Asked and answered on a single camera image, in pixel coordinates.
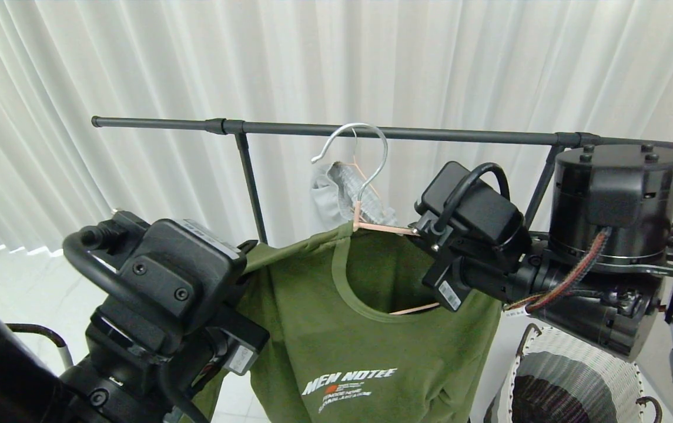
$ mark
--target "screw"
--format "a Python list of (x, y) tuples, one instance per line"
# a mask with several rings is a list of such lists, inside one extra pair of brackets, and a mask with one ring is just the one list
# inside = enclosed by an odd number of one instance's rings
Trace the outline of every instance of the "screw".
[(187, 289), (183, 287), (177, 288), (177, 291), (175, 291), (175, 300), (177, 301), (184, 301), (187, 300), (187, 298), (190, 296), (189, 292)]
[(132, 265), (132, 271), (133, 273), (135, 273), (135, 275), (145, 275), (148, 269), (146, 268), (146, 265), (144, 265), (143, 263), (135, 263)]
[(92, 406), (100, 407), (109, 399), (109, 392), (106, 389), (96, 389), (88, 399)]

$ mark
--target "green t-shirt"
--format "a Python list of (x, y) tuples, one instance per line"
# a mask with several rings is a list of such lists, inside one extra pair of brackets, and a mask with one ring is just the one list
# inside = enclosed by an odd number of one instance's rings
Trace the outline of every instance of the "green t-shirt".
[[(434, 301), (420, 284), (431, 262), (401, 236), (353, 234), (352, 223), (251, 251), (237, 310), (271, 333), (250, 369), (269, 419), (466, 423), (500, 303), (475, 291), (457, 313), (389, 315)], [(194, 399), (209, 417), (223, 376)]]

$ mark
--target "hanger hook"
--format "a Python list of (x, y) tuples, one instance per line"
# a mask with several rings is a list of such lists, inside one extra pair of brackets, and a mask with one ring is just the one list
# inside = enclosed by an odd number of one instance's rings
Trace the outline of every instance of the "hanger hook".
[(383, 158), (381, 159), (381, 165), (379, 166), (379, 168), (376, 169), (375, 172), (373, 172), (373, 174), (371, 174), (370, 177), (368, 177), (368, 179), (365, 181), (365, 183), (362, 184), (362, 186), (360, 186), (360, 191), (357, 193), (357, 201), (362, 201), (363, 200), (363, 193), (365, 192), (365, 189), (368, 187), (368, 185), (370, 185), (372, 180), (376, 179), (376, 176), (378, 176), (379, 173), (381, 173), (384, 166), (386, 165), (386, 161), (388, 160), (388, 140), (386, 139), (386, 135), (383, 133), (383, 131), (381, 131), (380, 128), (378, 128), (377, 126), (371, 125), (370, 123), (360, 123), (360, 122), (347, 123), (346, 125), (342, 125), (338, 129), (336, 129), (336, 131), (334, 131), (333, 134), (331, 134), (331, 136), (329, 136), (329, 139), (326, 140), (326, 144), (323, 145), (323, 150), (320, 151), (319, 155), (310, 159), (310, 162), (315, 163), (318, 160), (322, 159), (323, 156), (326, 155), (326, 151), (329, 149), (329, 147), (331, 147), (331, 142), (333, 142), (334, 139), (336, 139), (336, 137), (340, 136), (340, 134), (342, 132), (346, 131), (347, 129), (352, 129), (352, 128), (367, 128), (367, 129), (370, 129), (372, 132), (374, 132), (375, 134), (377, 134), (379, 136), (379, 138), (381, 139), (381, 141), (383, 142), (383, 145), (384, 145), (384, 154), (383, 154)]

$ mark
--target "laundry basket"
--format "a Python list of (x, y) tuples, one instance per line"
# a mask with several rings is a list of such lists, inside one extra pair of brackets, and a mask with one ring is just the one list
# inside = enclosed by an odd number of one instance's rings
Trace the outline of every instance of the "laundry basket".
[(639, 376), (636, 364), (554, 327), (532, 324), (485, 421), (642, 423)]

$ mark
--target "curtain fold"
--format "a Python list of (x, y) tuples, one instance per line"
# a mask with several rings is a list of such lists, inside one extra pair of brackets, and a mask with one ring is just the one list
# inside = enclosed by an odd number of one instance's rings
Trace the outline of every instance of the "curtain fold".
[[(54, 251), (112, 209), (256, 238), (233, 137), (92, 115), (673, 141), (673, 2), (0, 2), (0, 244)], [(329, 160), (350, 161), (342, 140)], [(324, 141), (250, 136), (275, 246), (317, 227)], [(446, 161), (495, 161), (524, 210), (547, 150), (390, 141), (374, 186), (408, 223)], [(356, 152), (366, 172), (381, 156), (369, 139)]]

